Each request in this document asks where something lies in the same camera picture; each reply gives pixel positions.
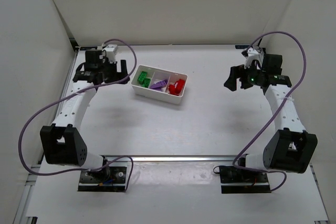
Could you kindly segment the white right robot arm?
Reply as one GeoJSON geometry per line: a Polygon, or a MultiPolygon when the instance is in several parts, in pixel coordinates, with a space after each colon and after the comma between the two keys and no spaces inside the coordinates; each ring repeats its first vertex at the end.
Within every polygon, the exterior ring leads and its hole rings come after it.
{"type": "Polygon", "coordinates": [[[292,83],[282,75],[282,56],[263,54],[254,49],[243,51],[244,65],[233,66],[224,86],[236,91],[259,86],[267,99],[275,125],[275,134],[259,154],[246,154],[243,149],[233,161],[238,169],[253,172],[282,171],[302,174],[317,147],[317,137],[308,133],[297,114],[291,96],[292,83]]]}

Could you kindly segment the red double half-round lego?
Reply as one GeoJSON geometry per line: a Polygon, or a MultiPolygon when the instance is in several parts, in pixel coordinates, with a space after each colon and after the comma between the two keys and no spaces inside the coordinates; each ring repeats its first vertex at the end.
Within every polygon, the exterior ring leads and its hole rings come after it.
{"type": "Polygon", "coordinates": [[[174,89],[175,89],[175,88],[174,88],[174,84],[170,84],[170,85],[169,85],[169,93],[172,94],[172,95],[176,95],[176,94],[174,93],[174,89]]]}

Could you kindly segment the green top lego brick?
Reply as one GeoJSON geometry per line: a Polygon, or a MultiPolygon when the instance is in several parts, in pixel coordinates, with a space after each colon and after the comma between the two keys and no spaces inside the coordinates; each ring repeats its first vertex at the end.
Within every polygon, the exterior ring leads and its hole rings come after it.
{"type": "Polygon", "coordinates": [[[149,86],[150,86],[150,83],[151,83],[151,78],[145,78],[144,80],[143,80],[143,87],[144,88],[148,88],[149,86]]]}

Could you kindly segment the green lego plates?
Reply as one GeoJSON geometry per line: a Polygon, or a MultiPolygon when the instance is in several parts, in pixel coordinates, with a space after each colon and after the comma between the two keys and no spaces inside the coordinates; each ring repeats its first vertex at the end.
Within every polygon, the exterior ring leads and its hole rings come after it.
{"type": "Polygon", "coordinates": [[[148,74],[147,72],[141,71],[141,73],[139,74],[138,79],[137,79],[139,84],[143,85],[143,83],[144,83],[144,81],[147,77],[147,74],[148,74]]]}

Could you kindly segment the red oval flower lego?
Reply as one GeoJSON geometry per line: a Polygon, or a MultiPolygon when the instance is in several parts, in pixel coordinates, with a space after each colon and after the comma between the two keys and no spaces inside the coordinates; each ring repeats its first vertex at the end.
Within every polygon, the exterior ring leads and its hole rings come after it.
{"type": "Polygon", "coordinates": [[[181,91],[183,90],[184,86],[185,86],[185,80],[183,80],[183,79],[177,80],[174,84],[174,88],[175,88],[174,93],[176,95],[179,95],[181,93],[181,91]]]}

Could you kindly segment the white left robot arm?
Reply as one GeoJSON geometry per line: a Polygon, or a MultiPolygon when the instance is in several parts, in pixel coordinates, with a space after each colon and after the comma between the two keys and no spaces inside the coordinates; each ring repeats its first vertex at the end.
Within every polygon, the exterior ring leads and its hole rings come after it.
{"type": "Polygon", "coordinates": [[[77,67],[72,80],[72,97],[64,102],[51,125],[40,130],[48,164],[68,165],[98,173],[106,164],[103,156],[88,151],[80,135],[80,127],[99,85],[116,81],[126,84],[130,80],[125,60],[120,60],[121,70],[117,70],[116,54],[116,45],[86,50],[85,61],[77,67]]]}

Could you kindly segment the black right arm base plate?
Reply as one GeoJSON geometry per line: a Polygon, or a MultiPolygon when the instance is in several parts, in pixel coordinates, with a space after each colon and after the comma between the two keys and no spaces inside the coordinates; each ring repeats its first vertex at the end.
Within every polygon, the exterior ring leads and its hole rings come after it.
{"type": "Polygon", "coordinates": [[[222,194],[271,193],[266,174],[238,169],[234,166],[215,166],[213,173],[219,175],[222,194]]]}

